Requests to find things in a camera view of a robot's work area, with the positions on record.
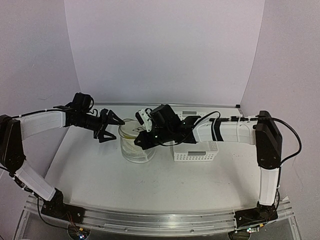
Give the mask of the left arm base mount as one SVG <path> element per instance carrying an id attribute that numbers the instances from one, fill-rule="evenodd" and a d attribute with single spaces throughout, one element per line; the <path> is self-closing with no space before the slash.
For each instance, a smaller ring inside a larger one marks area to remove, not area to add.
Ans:
<path id="1" fill-rule="evenodd" d="M 63 193 L 56 188 L 52 199 L 43 201 L 40 213 L 55 219 L 81 224 L 84 220 L 85 209 L 64 203 Z"/>

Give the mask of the white perforated plastic basket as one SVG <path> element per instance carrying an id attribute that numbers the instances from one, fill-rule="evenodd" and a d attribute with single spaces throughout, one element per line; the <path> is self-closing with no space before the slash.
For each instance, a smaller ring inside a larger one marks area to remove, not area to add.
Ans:
<path id="1" fill-rule="evenodd" d="M 212 162 L 219 153 L 215 141 L 181 143 L 170 147 L 175 162 Z"/>

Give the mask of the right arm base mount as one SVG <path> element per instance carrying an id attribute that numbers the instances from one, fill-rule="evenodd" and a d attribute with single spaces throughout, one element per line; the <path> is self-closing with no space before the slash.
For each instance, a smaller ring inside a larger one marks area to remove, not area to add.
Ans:
<path id="1" fill-rule="evenodd" d="M 262 205 L 257 202 L 256 207 L 237 210 L 234 213 L 235 229 L 255 227 L 278 219 L 279 198 L 272 205 Z"/>

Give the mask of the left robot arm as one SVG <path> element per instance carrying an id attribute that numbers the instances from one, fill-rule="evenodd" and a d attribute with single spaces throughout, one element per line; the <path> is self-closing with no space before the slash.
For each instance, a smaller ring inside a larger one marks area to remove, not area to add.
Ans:
<path id="1" fill-rule="evenodd" d="M 107 131 L 108 126 L 125 124 L 112 110 L 94 108 L 91 95 L 77 92 L 71 102 L 24 114 L 0 117 L 0 167 L 25 191 L 48 201 L 47 209 L 57 219 L 67 214 L 67 207 L 58 199 L 58 189 L 48 183 L 28 162 L 25 148 L 31 140 L 43 137 L 54 130 L 62 131 L 78 127 L 91 131 L 99 143 L 113 141 L 117 137 Z"/>

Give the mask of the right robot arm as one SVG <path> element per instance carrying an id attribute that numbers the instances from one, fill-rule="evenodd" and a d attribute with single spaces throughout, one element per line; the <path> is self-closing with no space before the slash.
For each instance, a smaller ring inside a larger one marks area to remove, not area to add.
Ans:
<path id="1" fill-rule="evenodd" d="M 138 134 L 134 144 L 143 150 L 157 146 L 168 147 L 170 143 L 177 146 L 224 142 L 255 146 L 260 168 L 260 190 L 259 205 L 252 209 L 251 216 L 255 221 L 262 222 L 271 214 L 271 206 L 276 198 L 282 135 L 267 111 L 262 111 L 258 117 L 213 115 L 191 115 L 180 119 L 168 104 L 162 104 L 151 111 L 139 110 L 135 117 L 144 130 Z"/>

